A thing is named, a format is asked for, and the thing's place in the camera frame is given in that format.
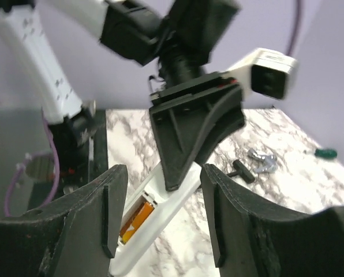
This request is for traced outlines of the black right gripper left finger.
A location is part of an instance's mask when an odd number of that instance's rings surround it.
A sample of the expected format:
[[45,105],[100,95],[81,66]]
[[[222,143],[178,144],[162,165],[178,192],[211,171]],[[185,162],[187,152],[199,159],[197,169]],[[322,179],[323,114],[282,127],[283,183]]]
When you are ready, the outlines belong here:
[[0,276],[107,276],[127,185],[118,164],[45,207],[0,219]]

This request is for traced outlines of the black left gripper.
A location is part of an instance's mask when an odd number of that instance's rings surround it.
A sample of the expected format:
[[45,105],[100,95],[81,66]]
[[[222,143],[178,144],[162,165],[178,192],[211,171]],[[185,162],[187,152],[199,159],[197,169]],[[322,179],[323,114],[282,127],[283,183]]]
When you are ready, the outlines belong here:
[[151,126],[167,191],[177,190],[193,162],[245,125],[239,82],[213,72],[151,94]]

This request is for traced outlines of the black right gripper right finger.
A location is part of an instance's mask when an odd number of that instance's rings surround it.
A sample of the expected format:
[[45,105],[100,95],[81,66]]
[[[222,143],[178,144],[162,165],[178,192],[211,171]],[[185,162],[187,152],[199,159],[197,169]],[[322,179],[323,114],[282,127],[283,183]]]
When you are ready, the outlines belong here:
[[294,211],[212,164],[202,168],[202,188],[221,276],[344,276],[344,206]]

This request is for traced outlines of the white remote control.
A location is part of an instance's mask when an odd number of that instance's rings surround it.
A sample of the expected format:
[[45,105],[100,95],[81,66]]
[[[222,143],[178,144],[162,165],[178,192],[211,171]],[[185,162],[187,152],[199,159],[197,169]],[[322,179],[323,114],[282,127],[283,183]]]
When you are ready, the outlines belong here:
[[118,237],[116,254],[110,261],[109,275],[125,276],[128,274],[186,200],[200,186],[200,172],[201,166],[192,163],[180,188],[173,192],[167,192],[164,187],[162,166],[161,164],[155,166],[143,183],[127,199],[121,228],[131,213],[132,207],[141,199],[149,201],[155,209],[127,244],[123,244]]

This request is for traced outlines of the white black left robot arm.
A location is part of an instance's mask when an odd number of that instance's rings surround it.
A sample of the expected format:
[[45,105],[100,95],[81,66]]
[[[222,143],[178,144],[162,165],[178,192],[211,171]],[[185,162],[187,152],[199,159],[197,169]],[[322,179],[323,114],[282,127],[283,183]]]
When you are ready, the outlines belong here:
[[[149,115],[165,188],[179,189],[192,163],[214,148],[221,116],[241,107],[237,81],[204,70],[239,3],[174,1],[164,17],[140,1],[53,1],[53,6],[120,57],[141,66],[157,61],[164,88],[151,94]],[[72,167],[96,132],[95,120],[67,81],[36,2],[0,1],[0,35],[41,97],[61,165]]]

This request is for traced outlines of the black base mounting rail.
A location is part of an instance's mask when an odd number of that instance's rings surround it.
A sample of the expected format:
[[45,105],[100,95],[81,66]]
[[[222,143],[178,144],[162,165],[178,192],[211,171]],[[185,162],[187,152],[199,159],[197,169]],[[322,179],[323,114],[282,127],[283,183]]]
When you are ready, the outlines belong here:
[[[59,185],[54,199],[74,192],[108,169],[106,111],[97,110],[95,135],[83,145],[77,160],[61,164]],[[39,207],[51,191],[54,181],[54,158],[51,154],[33,158],[26,167],[26,175],[33,179],[28,209]]]

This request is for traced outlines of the silver metal bracket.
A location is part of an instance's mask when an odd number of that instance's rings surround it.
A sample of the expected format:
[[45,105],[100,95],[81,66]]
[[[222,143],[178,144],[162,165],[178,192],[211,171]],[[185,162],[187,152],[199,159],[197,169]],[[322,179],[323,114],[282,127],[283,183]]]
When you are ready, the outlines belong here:
[[278,168],[277,157],[273,154],[259,154],[253,148],[250,148],[248,156],[260,163],[260,167],[253,170],[256,174],[274,173]]

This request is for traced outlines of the green handled screwdriver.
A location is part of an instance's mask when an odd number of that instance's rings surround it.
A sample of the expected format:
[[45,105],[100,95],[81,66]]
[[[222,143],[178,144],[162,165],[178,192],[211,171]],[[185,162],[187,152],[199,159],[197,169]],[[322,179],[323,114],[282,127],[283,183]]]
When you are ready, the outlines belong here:
[[304,154],[313,155],[319,159],[334,160],[338,157],[338,152],[332,148],[315,148],[312,150],[304,150]]

